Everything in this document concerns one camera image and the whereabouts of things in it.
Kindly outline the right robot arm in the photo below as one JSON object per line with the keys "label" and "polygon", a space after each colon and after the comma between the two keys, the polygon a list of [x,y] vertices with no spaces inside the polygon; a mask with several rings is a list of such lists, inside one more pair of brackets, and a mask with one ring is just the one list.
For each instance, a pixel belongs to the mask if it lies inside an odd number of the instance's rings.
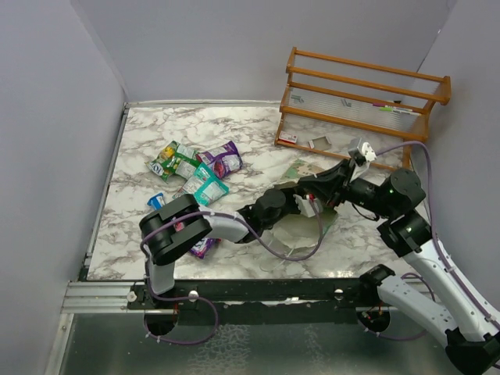
{"label": "right robot arm", "polygon": [[416,207],[426,193],[411,170],[393,171],[381,185],[354,178],[355,163],[299,179],[306,192],[332,208],[344,202],[359,205],[384,222],[382,241],[404,259],[437,293],[439,302],[412,289],[393,271],[376,266],[360,278],[359,297],[367,305],[380,301],[418,323],[445,349],[463,374],[483,374],[499,361],[499,312],[464,277]]}

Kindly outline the teal Fox's candy packet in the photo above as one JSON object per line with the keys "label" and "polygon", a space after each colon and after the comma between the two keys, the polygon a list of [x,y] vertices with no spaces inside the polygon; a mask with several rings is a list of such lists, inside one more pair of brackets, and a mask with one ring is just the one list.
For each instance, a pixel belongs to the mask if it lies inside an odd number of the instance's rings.
{"label": "teal Fox's candy packet", "polygon": [[198,204],[208,206],[228,194],[229,187],[206,164],[201,163],[172,199],[193,195]]}

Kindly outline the purple snack packet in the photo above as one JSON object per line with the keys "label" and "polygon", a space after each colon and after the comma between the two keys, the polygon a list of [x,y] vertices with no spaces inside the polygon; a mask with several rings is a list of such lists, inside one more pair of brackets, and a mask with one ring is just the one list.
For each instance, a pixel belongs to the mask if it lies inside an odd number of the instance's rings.
{"label": "purple snack packet", "polygon": [[206,164],[221,180],[243,167],[238,148],[232,141],[208,151],[199,152],[196,159]]}

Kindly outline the yellow green snack packet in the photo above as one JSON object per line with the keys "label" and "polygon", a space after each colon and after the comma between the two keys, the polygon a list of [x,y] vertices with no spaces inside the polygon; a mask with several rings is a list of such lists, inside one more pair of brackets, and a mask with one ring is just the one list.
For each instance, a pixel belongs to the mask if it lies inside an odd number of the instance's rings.
{"label": "yellow green snack packet", "polygon": [[163,181],[167,181],[177,170],[178,161],[176,152],[179,145],[179,142],[171,141],[160,151],[154,160],[146,163],[149,170]]}

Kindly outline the purple Fox's candy packet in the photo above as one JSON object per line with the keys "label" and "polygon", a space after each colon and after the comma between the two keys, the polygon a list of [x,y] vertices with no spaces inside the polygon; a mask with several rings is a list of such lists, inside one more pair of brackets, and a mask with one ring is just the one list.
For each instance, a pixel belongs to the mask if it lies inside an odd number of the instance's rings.
{"label": "purple Fox's candy packet", "polygon": [[203,238],[199,242],[197,242],[190,250],[189,252],[196,256],[199,259],[203,259],[205,257],[205,254],[207,253],[208,250],[213,248],[219,243],[219,240],[216,238]]}

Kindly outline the green white paper bag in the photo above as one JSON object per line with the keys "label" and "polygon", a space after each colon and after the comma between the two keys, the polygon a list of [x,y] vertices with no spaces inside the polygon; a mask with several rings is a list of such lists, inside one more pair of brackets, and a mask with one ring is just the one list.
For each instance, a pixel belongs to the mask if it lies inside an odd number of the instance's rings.
{"label": "green white paper bag", "polygon": [[[259,189],[261,193],[277,184],[296,182],[301,177],[320,173],[323,168],[303,159],[295,159],[287,165],[284,172],[273,182]],[[275,252],[287,257],[308,255],[319,240],[319,228],[315,216],[291,214],[275,224],[271,230],[262,235],[264,242]],[[259,260],[259,268],[263,275],[271,278],[312,278],[313,258],[301,262],[280,259],[266,252]]]}

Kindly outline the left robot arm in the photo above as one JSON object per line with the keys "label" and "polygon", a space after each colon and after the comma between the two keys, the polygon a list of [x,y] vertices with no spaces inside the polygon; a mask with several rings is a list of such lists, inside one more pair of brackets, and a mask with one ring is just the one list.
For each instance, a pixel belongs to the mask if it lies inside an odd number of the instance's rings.
{"label": "left robot arm", "polygon": [[191,194],[174,199],[139,223],[146,256],[145,298],[158,309],[170,304],[175,262],[200,241],[220,238],[246,244],[260,239],[285,216],[300,213],[294,192],[276,188],[234,213],[215,212],[198,204]]}

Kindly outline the blue small snack packet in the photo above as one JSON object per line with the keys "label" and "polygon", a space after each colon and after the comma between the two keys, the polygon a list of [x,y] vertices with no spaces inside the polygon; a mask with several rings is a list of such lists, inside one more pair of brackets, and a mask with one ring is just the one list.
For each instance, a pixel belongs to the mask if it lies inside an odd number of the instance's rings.
{"label": "blue small snack packet", "polygon": [[148,200],[147,205],[153,210],[161,209],[165,205],[164,194],[158,193],[156,195],[153,195]]}

